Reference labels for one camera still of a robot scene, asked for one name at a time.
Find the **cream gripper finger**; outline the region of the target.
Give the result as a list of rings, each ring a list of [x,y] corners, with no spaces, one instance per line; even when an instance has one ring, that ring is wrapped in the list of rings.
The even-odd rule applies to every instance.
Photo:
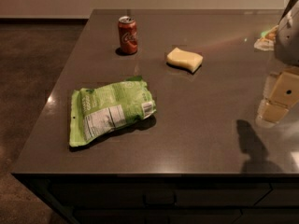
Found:
[[[270,73],[255,121],[261,127],[271,128],[284,119],[298,102],[299,68],[287,67],[280,73]]]

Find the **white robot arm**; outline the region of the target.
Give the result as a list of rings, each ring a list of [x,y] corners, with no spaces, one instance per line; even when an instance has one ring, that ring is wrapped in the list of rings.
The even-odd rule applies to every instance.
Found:
[[[259,126],[270,128],[299,102],[299,0],[289,0],[278,24],[262,32],[254,48],[273,51],[277,63],[265,80],[256,117]]]

